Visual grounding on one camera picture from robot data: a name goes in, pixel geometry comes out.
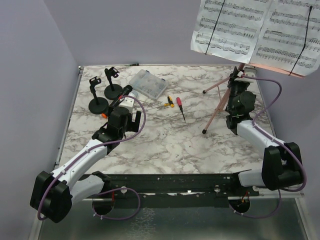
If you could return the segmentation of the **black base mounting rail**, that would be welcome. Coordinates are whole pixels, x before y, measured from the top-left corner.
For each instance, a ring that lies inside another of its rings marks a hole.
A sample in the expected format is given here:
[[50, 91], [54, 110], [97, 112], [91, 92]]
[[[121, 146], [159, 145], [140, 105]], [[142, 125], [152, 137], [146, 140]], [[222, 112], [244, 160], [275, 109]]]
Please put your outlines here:
[[93, 175], [104, 181], [103, 191], [117, 190], [93, 198], [96, 206], [117, 209], [141, 208], [227, 208], [228, 198], [257, 197], [258, 191], [243, 187], [235, 173], [222, 174], [104, 174]]

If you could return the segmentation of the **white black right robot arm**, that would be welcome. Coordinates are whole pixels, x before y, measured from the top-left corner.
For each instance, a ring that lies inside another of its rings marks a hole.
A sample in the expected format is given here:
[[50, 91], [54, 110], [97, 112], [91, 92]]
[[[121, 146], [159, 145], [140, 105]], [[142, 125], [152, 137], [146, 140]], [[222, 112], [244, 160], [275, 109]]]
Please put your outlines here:
[[300, 191], [307, 183], [300, 148], [294, 142], [284, 142], [269, 134], [250, 116], [255, 109], [256, 95], [248, 91], [250, 82], [243, 81], [244, 76], [238, 68], [229, 75], [226, 125], [263, 154], [262, 168], [237, 173], [229, 189], [236, 196], [252, 186], [290, 192], [291, 187], [297, 185]]

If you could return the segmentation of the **red handled screwdriver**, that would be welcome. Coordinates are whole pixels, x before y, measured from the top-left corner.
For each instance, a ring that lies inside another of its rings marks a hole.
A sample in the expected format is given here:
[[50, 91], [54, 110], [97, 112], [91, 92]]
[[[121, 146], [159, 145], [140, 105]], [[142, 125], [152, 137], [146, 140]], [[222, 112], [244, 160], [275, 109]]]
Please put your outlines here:
[[180, 112], [181, 112], [181, 114], [182, 114], [182, 116], [183, 116], [183, 119], [184, 119], [184, 121], [186, 122], [186, 118], [185, 118], [185, 116], [184, 116], [183, 105], [182, 105], [181, 99], [180, 99], [179, 97], [177, 97], [177, 98], [176, 98], [176, 102], [177, 102], [177, 105], [178, 105], [178, 107], [179, 107], [179, 109], [180, 109]]

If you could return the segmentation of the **pink tripod music stand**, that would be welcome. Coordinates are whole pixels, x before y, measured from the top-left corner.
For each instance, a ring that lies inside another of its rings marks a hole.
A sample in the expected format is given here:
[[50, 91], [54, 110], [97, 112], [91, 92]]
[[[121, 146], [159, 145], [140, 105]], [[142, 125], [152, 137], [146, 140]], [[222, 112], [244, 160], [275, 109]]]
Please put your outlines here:
[[[244, 63], [240, 63], [239, 66], [236, 66], [239, 71], [243, 72], [243, 68], [246, 65]], [[244, 74], [240, 75], [238, 74], [238, 78], [245, 77]], [[255, 117], [251, 117], [251, 112], [255, 109], [255, 103], [257, 96], [248, 90], [250, 82], [247, 82], [247, 90], [242, 92], [240, 95], [233, 98], [233, 100], [229, 100], [230, 96], [230, 90], [228, 89], [225, 91], [224, 95], [220, 98], [220, 102], [214, 109], [209, 121], [205, 125], [204, 129], [202, 130], [203, 134], [206, 134], [208, 131], [209, 126], [211, 125], [212, 121], [216, 117], [219, 111], [225, 110], [228, 115], [226, 116], [226, 123], [228, 129], [230, 129], [234, 134], [238, 133], [238, 130], [240, 129], [240, 124], [242, 123], [250, 123], [253, 128], [257, 128], [256, 119], [264, 112], [267, 111], [268, 108], [270, 108], [280, 97], [283, 87], [280, 84], [280, 82], [274, 80], [274, 79], [268, 79], [268, 78], [261, 78], [261, 77], [255, 77], [256, 81], [264, 81], [264, 82], [271, 82], [278, 85], [278, 94], [274, 98], [274, 100], [266, 106], [263, 110], [261, 110], [259, 113], [256, 114]], [[218, 88], [221, 84], [229, 81], [229, 76], [218, 83], [212, 85], [211, 87], [205, 89], [202, 91], [203, 94], [206, 94], [210, 90], [214, 88]]]

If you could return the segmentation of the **black round microphone stand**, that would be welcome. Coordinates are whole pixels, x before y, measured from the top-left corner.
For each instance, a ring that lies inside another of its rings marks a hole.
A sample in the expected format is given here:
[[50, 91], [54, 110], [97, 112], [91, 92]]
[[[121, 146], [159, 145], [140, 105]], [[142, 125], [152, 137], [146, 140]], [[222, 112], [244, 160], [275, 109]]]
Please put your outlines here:
[[115, 67], [111, 67], [105, 68], [104, 73], [109, 82], [109, 85], [104, 90], [104, 95], [108, 100], [115, 100], [123, 91], [123, 88], [119, 84], [112, 82], [112, 78], [119, 77], [119, 71]]

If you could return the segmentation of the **black stand holding white microphone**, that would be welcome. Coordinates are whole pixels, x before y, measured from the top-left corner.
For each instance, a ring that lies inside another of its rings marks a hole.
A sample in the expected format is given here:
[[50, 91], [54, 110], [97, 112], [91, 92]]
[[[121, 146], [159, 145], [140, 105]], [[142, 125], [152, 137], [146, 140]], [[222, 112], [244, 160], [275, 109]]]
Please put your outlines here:
[[95, 87], [99, 85], [101, 82], [102, 80], [97, 76], [89, 80], [89, 83], [90, 83], [89, 89], [93, 95], [93, 99], [89, 102], [88, 109], [92, 114], [95, 114], [95, 115], [105, 114], [109, 108], [108, 101], [103, 97], [98, 97], [96, 94]]

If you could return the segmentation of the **white microphone silver grille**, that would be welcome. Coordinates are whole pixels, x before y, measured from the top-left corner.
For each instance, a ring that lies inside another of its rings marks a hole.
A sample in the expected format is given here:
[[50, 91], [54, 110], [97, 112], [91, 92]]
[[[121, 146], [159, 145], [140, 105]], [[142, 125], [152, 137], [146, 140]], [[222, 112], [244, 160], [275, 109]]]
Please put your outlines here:
[[139, 93], [137, 91], [133, 90], [128, 95], [137, 99], [139, 96]]

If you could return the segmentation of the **sheet music page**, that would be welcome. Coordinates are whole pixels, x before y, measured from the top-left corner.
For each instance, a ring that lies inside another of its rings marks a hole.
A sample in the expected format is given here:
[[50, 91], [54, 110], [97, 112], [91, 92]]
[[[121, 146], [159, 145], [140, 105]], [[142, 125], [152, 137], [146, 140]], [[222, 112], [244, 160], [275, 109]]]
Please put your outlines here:
[[289, 75], [315, 72], [320, 66], [320, 2], [272, 1], [250, 64]]
[[248, 64], [271, 0], [202, 0], [190, 49]]

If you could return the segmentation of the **clear plastic screw box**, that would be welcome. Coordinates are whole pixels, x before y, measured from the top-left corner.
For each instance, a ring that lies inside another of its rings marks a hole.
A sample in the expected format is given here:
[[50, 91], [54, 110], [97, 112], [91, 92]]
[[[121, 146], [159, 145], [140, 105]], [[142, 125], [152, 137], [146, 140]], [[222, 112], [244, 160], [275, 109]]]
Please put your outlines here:
[[135, 91], [152, 100], [157, 100], [168, 87], [166, 80], [144, 69], [141, 69], [129, 81], [129, 85], [131, 85]]

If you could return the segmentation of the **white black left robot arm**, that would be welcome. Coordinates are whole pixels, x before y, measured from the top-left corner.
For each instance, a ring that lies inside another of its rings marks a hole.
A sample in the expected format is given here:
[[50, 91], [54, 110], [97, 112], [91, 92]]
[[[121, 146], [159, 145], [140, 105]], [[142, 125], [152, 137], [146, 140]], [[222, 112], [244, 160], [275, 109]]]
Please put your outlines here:
[[[37, 219], [62, 221], [72, 206], [87, 197], [113, 195], [122, 187], [113, 187], [111, 179], [102, 172], [94, 172], [82, 179], [85, 172], [106, 157], [120, 143], [141, 133], [146, 124], [145, 110], [137, 111], [135, 120], [126, 107], [116, 107], [106, 125], [97, 130], [85, 147], [71, 160], [51, 171], [40, 172], [34, 182], [30, 206], [37, 211]], [[134, 134], [129, 138], [127, 132]]]

